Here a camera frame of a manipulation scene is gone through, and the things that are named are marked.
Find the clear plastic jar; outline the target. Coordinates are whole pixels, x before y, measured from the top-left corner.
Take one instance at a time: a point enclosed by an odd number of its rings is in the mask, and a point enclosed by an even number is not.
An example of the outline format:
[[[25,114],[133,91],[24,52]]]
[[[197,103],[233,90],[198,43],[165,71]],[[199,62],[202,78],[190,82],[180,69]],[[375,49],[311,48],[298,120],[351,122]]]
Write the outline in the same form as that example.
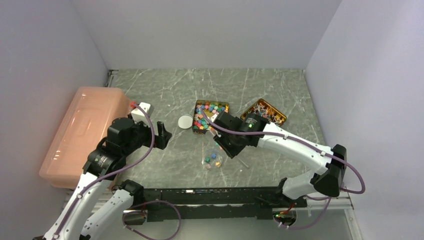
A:
[[[206,170],[219,169],[223,166],[224,155],[220,148],[211,148],[203,153],[202,165]]]

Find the gold tin of star candies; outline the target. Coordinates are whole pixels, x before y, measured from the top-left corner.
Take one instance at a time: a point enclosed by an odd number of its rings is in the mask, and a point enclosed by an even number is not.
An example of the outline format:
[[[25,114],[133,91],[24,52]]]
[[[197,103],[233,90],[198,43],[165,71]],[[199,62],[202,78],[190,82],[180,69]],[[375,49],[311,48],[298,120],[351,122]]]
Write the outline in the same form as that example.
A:
[[[221,112],[229,112],[230,104],[224,101],[196,100],[192,111],[191,130],[194,134],[206,134],[212,126],[205,120],[202,111],[211,120],[212,116]]]

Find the gold tin of lollipops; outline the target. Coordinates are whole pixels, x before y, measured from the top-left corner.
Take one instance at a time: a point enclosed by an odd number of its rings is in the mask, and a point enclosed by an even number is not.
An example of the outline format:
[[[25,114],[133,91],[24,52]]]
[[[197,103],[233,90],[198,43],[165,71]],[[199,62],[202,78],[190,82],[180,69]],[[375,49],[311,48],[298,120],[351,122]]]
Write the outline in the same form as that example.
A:
[[[286,115],[284,115],[281,111],[279,111],[276,107],[272,106],[263,98],[258,99],[247,110],[245,110],[240,115],[240,118],[244,120],[248,114],[256,114],[258,116],[266,118],[279,127],[281,127],[287,121]]]

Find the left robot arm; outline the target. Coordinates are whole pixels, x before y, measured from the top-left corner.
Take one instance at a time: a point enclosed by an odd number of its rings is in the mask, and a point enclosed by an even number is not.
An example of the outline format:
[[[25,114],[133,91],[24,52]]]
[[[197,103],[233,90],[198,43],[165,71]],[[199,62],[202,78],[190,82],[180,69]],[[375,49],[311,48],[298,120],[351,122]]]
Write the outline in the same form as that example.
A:
[[[116,175],[127,169],[127,157],[142,146],[165,149],[172,133],[165,129],[163,122],[157,122],[158,133],[153,124],[135,122],[130,117],[112,121],[107,135],[88,157],[79,182],[69,202],[53,226],[39,240],[98,240],[101,234],[126,209],[137,210],[144,203],[144,188],[126,180],[115,194],[95,213],[96,203],[109,187]]]

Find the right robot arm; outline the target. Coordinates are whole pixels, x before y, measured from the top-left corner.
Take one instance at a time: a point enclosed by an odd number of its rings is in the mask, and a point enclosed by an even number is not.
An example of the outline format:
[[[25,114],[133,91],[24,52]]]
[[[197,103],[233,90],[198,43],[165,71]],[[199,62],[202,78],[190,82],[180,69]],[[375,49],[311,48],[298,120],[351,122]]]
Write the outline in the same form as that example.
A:
[[[341,145],[331,148],[291,134],[273,122],[254,113],[244,119],[227,112],[211,117],[215,133],[213,139],[234,158],[246,146],[272,150],[308,167],[308,172],[283,178],[275,194],[276,203],[289,207],[296,199],[312,193],[338,197],[346,166],[337,159],[344,159],[346,149]]]

